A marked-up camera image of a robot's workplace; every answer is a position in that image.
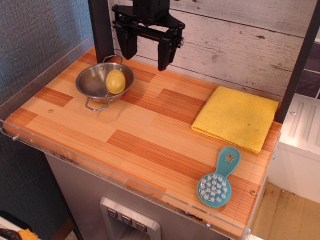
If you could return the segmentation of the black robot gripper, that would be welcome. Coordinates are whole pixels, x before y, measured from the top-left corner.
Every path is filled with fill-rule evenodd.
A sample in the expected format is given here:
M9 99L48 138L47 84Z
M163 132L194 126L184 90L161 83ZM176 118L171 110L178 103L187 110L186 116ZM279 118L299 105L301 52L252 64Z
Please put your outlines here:
M158 70L173 62L183 45L185 24L170 14L169 0L134 0L132 5L115 4L113 27L122 56L129 60L138 51L138 36L158 42Z

